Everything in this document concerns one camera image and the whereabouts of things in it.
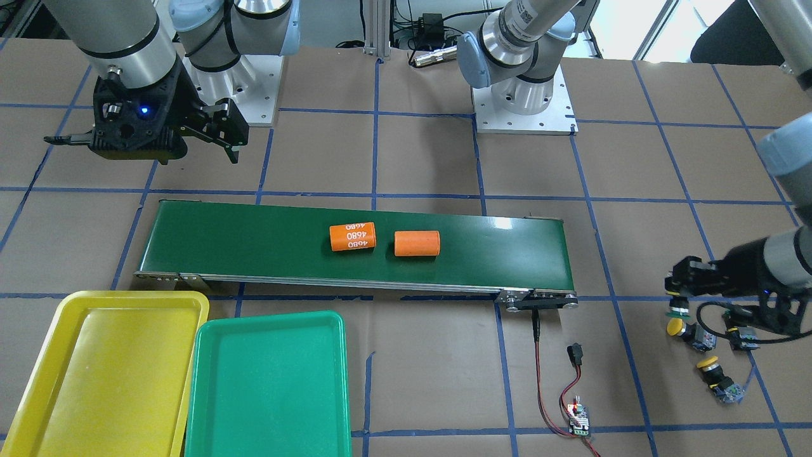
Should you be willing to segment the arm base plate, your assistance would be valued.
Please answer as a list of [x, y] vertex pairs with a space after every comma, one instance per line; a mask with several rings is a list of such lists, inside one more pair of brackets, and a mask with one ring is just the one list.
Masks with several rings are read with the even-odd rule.
[[561, 66], [539, 84], [511, 78], [471, 89], [480, 133], [572, 135], [579, 132]]
[[244, 55], [222, 72], [195, 69], [188, 58], [183, 64], [203, 102], [211, 106], [227, 96], [249, 126], [269, 128], [275, 124], [285, 61], [284, 56]]

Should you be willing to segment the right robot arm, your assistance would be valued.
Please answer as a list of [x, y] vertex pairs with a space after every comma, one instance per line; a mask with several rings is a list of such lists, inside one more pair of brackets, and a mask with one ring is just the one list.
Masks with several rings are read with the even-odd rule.
[[192, 136], [236, 164], [250, 126], [271, 124], [282, 59], [301, 44], [298, 1], [171, 1], [183, 54], [150, 1], [47, 1], [98, 73], [93, 127], [47, 136], [109, 160], [186, 156]]

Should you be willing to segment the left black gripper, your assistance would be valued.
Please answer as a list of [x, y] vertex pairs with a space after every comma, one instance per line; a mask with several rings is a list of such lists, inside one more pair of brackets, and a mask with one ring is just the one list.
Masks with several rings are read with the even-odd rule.
[[740, 245], [721, 260], [707, 263], [687, 256], [673, 266], [664, 289], [670, 312], [690, 312], [690, 297], [758, 297], [757, 305], [727, 303], [726, 330], [745, 325], [782, 336], [810, 336], [810, 331], [801, 330], [810, 301], [808, 245]]

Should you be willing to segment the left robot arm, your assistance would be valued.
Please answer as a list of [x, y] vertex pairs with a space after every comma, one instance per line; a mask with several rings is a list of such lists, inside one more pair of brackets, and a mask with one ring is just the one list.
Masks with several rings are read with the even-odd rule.
[[[576, 30], [574, 6], [574, 1], [511, 1], [490, 12], [478, 30], [458, 40], [456, 58], [465, 81], [475, 90], [491, 90], [505, 112], [543, 112], [542, 91], [550, 89], [565, 41]], [[811, 280], [810, 115], [764, 136], [754, 150], [794, 205], [800, 226], [708, 262], [687, 256], [673, 266], [664, 286], [673, 318], [687, 313], [692, 297], [757, 298], [756, 305], [723, 303], [728, 323], [768, 331], [771, 343], [786, 343], [810, 336], [802, 330]]]

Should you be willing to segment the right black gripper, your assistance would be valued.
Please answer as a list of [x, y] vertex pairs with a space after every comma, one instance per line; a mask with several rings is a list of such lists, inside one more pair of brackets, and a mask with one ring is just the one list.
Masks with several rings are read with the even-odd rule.
[[157, 160], [161, 164], [188, 153], [192, 136], [225, 150], [238, 164], [249, 142], [249, 125], [231, 98], [209, 106], [200, 99], [185, 66], [177, 60], [168, 75], [151, 86], [127, 89], [120, 76], [108, 73], [96, 81], [91, 132], [44, 136], [50, 145], [89, 147], [110, 160]]

